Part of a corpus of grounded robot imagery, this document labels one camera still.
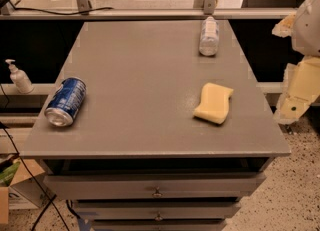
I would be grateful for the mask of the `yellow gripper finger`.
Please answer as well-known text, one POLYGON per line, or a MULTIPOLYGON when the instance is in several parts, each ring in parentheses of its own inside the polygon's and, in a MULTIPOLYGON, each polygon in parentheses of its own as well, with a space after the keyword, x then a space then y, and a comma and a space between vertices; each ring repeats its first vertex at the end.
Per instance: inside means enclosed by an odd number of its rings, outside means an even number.
POLYGON ((289 63, 274 119, 283 125, 298 121, 319 96, 320 58, 305 56, 297 65, 289 63))

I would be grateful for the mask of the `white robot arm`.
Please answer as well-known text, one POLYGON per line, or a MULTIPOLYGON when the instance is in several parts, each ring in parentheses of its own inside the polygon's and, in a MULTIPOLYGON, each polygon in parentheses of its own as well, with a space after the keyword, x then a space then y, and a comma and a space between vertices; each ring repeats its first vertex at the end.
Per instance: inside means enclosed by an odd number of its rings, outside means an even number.
POLYGON ((320 0, 305 0, 295 13, 275 25, 272 34, 290 36, 293 50, 303 55, 297 65, 287 65, 274 113, 279 124, 289 125, 320 96, 320 0))

